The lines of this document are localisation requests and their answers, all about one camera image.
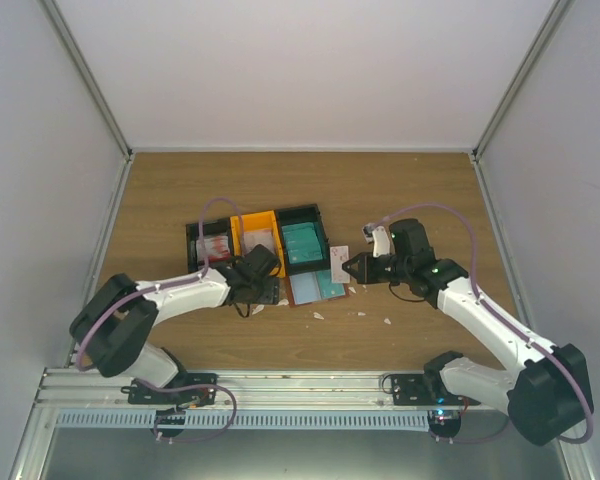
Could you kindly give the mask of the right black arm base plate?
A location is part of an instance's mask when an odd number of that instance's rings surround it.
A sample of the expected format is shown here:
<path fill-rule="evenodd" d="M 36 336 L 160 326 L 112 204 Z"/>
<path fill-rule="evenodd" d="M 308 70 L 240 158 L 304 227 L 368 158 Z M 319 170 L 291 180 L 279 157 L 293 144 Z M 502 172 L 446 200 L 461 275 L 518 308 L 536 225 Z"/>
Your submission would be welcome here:
<path fill-rule="evenodd" d="M 390 395 L 395 406 L 459 407 L 477 406 L 479 402 L 449 393 L 437 380 L 424 373 L 384 373 L 380 390 Z"/>

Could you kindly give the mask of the brown leather card holder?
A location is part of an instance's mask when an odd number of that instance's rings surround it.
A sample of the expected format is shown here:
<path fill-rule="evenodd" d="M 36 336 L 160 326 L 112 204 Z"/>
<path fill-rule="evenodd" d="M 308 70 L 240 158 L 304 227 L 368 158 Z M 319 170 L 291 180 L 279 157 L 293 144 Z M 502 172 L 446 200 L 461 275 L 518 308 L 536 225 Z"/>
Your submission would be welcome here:
<path fill-rule="evenodd" d="M 322 300 L 315 273 L 318 271 L 295 274 L 286 280 L 287 298 L 292 307 L 305 306 L 325 301 L 345 299 L 350 296 L 347 284 L 342 284 L 345 295 L 339 298 Z"/>

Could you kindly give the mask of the teal white credit card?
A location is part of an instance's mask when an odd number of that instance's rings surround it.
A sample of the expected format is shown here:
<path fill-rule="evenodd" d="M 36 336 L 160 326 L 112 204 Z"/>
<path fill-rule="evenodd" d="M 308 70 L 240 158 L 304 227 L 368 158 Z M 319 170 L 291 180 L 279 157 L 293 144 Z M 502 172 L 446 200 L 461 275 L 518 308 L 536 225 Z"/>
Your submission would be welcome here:
<path fill-rule="evenodd" d="M 331 271 L 323 270 L 315 273 L 322 300 L 339 298 L 345 295 L 344 286 L 332 281 Z"/>

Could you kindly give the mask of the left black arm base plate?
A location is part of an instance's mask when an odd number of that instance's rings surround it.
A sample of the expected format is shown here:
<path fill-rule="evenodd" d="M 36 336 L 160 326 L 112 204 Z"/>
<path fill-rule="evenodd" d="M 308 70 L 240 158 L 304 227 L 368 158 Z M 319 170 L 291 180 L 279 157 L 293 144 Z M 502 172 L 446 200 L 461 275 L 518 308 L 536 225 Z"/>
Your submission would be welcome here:
<path fill-rule="evenodd" d="M 178 374 L 164 387 L 150 388 L 134 379 L 120 391 L 133 405 L 207 406 L 215 402 L 215 373 L 187 372 Z"/>

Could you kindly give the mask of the yellow card bin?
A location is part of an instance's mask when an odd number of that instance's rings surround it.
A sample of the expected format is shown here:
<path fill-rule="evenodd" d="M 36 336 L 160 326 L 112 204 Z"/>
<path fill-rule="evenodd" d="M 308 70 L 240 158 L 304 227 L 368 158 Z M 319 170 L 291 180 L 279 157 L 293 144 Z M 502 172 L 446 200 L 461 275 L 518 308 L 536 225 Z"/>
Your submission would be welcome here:
<path fill-rule="evenodd" d="M 273 210 L 231 216 L 230 226 L 235 255 L 245 255 L 255 246 L 262 245 L 279 260 L 280 266 L 274 268 L 274 274 L 278 278 L 286 276 L 282 241 Z"/>

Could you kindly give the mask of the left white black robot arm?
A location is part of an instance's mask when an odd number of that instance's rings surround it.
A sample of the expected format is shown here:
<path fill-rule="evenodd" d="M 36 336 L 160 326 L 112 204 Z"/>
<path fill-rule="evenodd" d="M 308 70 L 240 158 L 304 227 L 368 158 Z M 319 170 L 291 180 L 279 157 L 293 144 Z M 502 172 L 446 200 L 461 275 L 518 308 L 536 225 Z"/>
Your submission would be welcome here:
<path fill-rule="evenodd" d="M 192 384 L 165 349 L 150 344 L 151 331 L 177 316 L 227 306 L 251 306 L 271 285 L 279 259 L 262 245 L 197 272 L 161 281 L 112 276 L 69 327 L 77 344 L 76 368 L 104 378 L 128 376 L 165 404 L 178 402 Z"/>

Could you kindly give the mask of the black card bin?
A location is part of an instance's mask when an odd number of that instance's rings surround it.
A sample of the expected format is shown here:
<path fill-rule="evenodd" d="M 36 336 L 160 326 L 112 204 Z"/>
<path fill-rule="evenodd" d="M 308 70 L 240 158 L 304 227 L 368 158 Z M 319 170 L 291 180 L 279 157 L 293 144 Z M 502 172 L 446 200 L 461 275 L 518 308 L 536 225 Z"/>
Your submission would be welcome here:
<path fill-rule="evenodd" d="M 329 268 L 329 240 L 316 204 L 274 211 L 288 277 Z"/>
<path fill-rule="evenodd" d="M 209 264 L 228 260 L 234 253 L 231 223 L 228 217 L 205 222 L 202 233 L 198 223 L 185 226 L 187 246 L 187 269 L 189 273 L 200 270 L 204 258 Z"/>

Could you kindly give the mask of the white pink credit card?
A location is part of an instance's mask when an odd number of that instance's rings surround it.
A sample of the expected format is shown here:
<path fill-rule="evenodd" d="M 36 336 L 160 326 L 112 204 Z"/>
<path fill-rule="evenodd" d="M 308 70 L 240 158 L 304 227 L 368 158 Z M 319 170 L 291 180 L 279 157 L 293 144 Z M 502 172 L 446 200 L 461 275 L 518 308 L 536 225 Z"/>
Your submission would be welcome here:
<path fill-rule="evenodd" d="M 331 281 L 335 284 L 347 284 L 350 275 L 344 270 L 343 264 L 349 260 L 349 247 L 332 246 L 330 248 Z"/>

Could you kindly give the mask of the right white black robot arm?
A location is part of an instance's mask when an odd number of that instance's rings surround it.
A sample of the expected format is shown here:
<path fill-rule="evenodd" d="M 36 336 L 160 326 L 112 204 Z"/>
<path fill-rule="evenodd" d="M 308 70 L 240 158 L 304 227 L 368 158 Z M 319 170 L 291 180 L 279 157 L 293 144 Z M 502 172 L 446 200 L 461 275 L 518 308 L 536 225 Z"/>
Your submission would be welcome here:
<path fill-rule="evenodd" d="M 492 302 L 472 272 L 437 258 L 418 220 L 368 224 L 363 235 L 373 249 L 344 262 L 346 273 L 360 285 L 407 286 L 411 302 L 428 303 L 456 321 L 501 364 L 494 369 L 448 351 L 424 365 L 422 388 L 435 406 L 429 417 L 434 436 L 451 439 L 459 432 L 460 416 L 445 410 L 458 397 L 506 415 L 537 446 L 591 438 L 594 404 L 586 358 L 577 347 L 556 345 Z"/>

